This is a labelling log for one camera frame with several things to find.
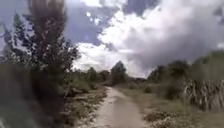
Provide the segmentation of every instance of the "white cloud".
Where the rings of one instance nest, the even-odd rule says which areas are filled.
[[[86,16],[87,16],[87,17],[91,17],[91,13],[86,12]]]
[[[141,17],[118,11],[110,26],[98,36],[102,44],[88,47],[84,58],[94,60],[98,69],[109,69],[122,60],[134,76],[147,76],[156,66],[176,59],[192,61],[223,42],[224,28],[213,15],[221,3],[163,0],[157,8],[145,10]],[[105,44],[111,44],[114,50]]]
[[[127,0],[67,0],[68,5],[77,6],[84,4],[88,7],[111,7],[111,8],[122,8]]]

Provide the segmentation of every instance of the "treeline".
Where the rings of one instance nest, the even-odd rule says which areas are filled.
[[[174,61],[158,66],[148,77],[151,90],[167,99],[181,99],[202,110],[224,105],[224,52],[214,51],[189,64]]]

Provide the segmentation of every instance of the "ground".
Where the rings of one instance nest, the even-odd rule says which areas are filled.
[[[80,128],[147,128],[138,106],[114,88],[107,88],[107,97],[89,126]]]
[[[166,127],[163,128],[224,128],[224,112],[201,111],[196,107],[183,104],[179,100],[165,100],[153,93],[143,93],[140,90],[127,88],[118,90],[138,104],[149,124],[160,121],[160,127],[157,125],[150,128],[161,128],[161,122],[164,121],[173,124],[166,124]]]

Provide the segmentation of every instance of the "trail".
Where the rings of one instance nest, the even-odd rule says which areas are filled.
[[[107,88],[107,97],[97,115],[93,128],[146,128],[137,105],[114,88]]]

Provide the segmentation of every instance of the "vegetation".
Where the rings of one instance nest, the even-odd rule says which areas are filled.
[[[12,32],[4,27],[5,47],[1,56],[3,62],[0,63],[0,103],[11,106],[16,101],[24,101],[32,110],[31,113],[35,115],[33,121],[40,124],[40,126],[30,126],[28,121],[31,119],[24,118],[19,122],[19,124],[24,123],[21,127],[59,127],[65,125],[63,123],[68,122],[61,122],[62,119],[60,118],[65,109],[69,109],[69,111],[72,109],[77,112],[83,108],[82,115],[69,113],[67,116],[73,115],[77,119],[83,118],[84,115],[87,117],[92,112],[91,107],[99,103],[94,101],[100,101],[103,97],[97,97],[97,94],[94,93],[91,98],[84,98],[94,103],[90,101],[82,103],[79,100],[70,102],[69,100],[74,97],[85,97],[84,95],[93,94],[92,89],[97,89],[93,82],[97,82],[98,73],[93,68],[87,73],[71,70],[74,60],[79,57],[79,53],[76,46],[67,40],[63,34],[66,25],[64,4],[64,1],[56,0],[41,2],[28,0],[29,13],[23,16],[15,14]],[[10,109],[9,111],[18,112],[9,106],[6,107]],[[17,107],[25,109],[23,106],[21,104]],[[12,120],[10,114],[7,115],[2,110],[0,110],[0,114],[5,116],[6,121],[9,121],[8,124],[12,127],[20,127],[14,126],[18,122]]]
[[[111,69],[111,84],[120,84],[126,81],[126,69],[124,64],[119,61],[115,64],[115,66]]]
[[[221,128],[223,58],[223,51],[214,51],[192,64],[174,61],[158,66],[147,81],[119,89],[137,102],[152,128]]]

